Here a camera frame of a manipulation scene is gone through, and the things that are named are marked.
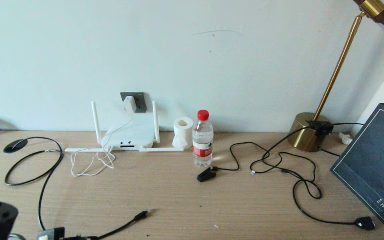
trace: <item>wooden desk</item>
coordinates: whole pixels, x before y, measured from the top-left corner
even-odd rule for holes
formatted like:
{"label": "wooden desk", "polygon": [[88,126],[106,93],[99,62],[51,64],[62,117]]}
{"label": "wooden desk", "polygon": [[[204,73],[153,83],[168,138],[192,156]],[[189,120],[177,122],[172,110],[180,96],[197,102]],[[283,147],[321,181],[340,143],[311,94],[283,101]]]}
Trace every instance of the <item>wooden desk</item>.
{"label": "wooden desk", "polygon": [[[161,133],[162,143],[158,146],[169,146],[173,135]],[[0,201],[18,208],[20,213],[12,231],[28,240],[35,239],[41,230],[37,208],[44,179],[9,187],[4,184],[4,177],[23,156],[57,146],[38,139],[30,140],[24,149],[12,154],[4,154],[2,150],[14,140],[32,136],[53,138],[63,149],[97,146],[94,132],[0,133]],[[216,133],[214,165],[235,167],[229,153],[233,143],[254,141],[268,148],[283,136],[284,133]],[[334,136],[329,136],[324,145],[332,152],[345,148]],[[148,218],[107,239],[384,239],[384,225],[330,173],[335,156],[301,152],[284,142],[274,149],[270,158],[276,161],[275,153],[281,150],[306,156],[317,164],[316,183],[324,196],[315,200],[300,186],[297,197],[303,209],[325,220],[350,222],[370,216],[377,228],[365,231],[352,225],[326,224],[306,217],[292,199],[296,178],[280,171],[250,175],[250,163],[262,155],[261,150],[251,145],[234,149],[239,171],[219,170],[216,178],[203,183],[198,182],[196,176],[204,169],[193,165],[190,149],[186,152],[115,152],[114,170],[107,168],[97,176],[78,178],[70,175],[70,153],[66,153],[45,190],[44,226],[64,226],[67,237],[99,236],[151,208]],[[76,172],[87,166],[92,155],[78,155]],[[34,156],[13,172],[11,180],[19,182],[38,176],[57,158],[58,154],[53,152]],[[306,178],[312,176],[312,166],[305,160],[286,156],[282,166]]]}

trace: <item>toilet paper roll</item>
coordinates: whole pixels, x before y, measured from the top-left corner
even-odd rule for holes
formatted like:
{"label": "toilet paper roll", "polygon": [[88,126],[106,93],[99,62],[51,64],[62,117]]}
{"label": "toilet paper roll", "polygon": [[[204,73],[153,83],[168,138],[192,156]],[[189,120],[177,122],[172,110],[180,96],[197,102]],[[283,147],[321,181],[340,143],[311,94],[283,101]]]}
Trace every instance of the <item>toilet paper roll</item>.
{"label": "toilet paper roll", "polygon": [[188,117],[179,117],[174,121],[173,146],[186,149],[192,146],[193,120]]}

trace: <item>power outlet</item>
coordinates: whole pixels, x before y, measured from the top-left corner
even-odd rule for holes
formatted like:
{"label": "power outlet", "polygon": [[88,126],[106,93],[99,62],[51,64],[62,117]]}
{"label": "power outlet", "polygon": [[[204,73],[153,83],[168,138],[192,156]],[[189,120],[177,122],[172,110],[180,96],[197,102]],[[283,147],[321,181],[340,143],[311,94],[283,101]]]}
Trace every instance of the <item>power outlet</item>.
{"label": "power outlet", "polygon": [[126,97],[132,96],[134,97],[134,102],[136,102],[136,113],[138,112],[146,112],[146,102],[145,102],[145,94],[143,92],[125,92],[121,93],[122,101],[125,100]]}

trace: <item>white cable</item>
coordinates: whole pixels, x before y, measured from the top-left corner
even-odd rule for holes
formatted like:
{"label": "white cable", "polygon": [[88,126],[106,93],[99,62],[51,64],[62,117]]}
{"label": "white cable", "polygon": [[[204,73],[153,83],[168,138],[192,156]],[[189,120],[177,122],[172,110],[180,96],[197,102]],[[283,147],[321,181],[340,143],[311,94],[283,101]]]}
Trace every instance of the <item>white cable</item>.
{"label": "white cable", "polygon": [[[111,139],[112,134],[113,134],[114,132],[118,131],[119,129],[125,127],[128,123],[130,123],[130,121],[131,121],[132,119],[133,119],[133,116],[131,115],[130,120],[128,120],[127,123],[125,123],[124,125],[120,126],[119,128],[117,128],[117,129],[115,129],[115,130],[113,130],[113,131],[111,132],[111,134],[109,135],[108,141],[106,142],[106,144],[105,144],[104,146],[102,146],[102,151],[105,153],[106,156],[103,157],[103,158],[99,158],[99,152],[96,152],[96,154],[95,154],[95,155],[93,156],[93,158],[91,159],[91,163],[90,163],[90,165],[88,165],[88,167],[87,167],[84,171],[82,171],[82,173],[78,173],[78,174],[73,173],[73,167],[75,166],[76,154],[78,154],[79,152],[82,152],[82,151],[91,149],[91,148],[93,148],[93,147],[89,147],[89,148],[86,148],[86,149],[80,149],[80,150],[78,150],[78,151],[76,151],[76,152],[70,154],[70,163],[72,164],[72,168],[70,169],[70,174],[71,174],[72,176],[74,176],[74,177],[79,177],[79,176],[82,176],[82,175],[84,175],[84,176],[94,176],[94,175],[99,174],[99,173],[100,173],[103,169],[105,169],[106,167],[109,167],[109,168],[113,169],[113,168],[114,168],[114,166],[113,166],[113,161],[116,159],[116,157],[115,157],[115,155],[113,155],[113,154],[111,153],[111,151],[112,151],[112,147],[108,150],[108,152],[106,152],[106,150],[105,150],[105,146],[109,143],[109,140]],[[95,159],[95,158],[97,158],[98,160],[100,160],[100,161],[103,163],[103,166],[102,166],[96,173],[93,173],[93,174],[85,173],[85,172],[91,167],[91,165],[93,165],[93,162],[94,162],[94,159]],[[107,163],[105,162],[105,158],[108,158],[110,164],[107,164]]]}

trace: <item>plastic bottle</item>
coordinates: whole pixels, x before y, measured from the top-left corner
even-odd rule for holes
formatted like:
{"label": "plastic bottle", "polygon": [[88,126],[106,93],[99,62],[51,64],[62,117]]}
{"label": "plastic bottle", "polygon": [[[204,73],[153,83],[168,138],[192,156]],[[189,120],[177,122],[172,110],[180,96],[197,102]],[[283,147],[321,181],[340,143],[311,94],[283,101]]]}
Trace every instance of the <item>plastic bottle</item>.
{"label": "plastic bottle", "polygon": [[214,129],[207,110],[198,111],[198,120],[193,125],[193,162],[200,167],[208,167],[213,160]]}

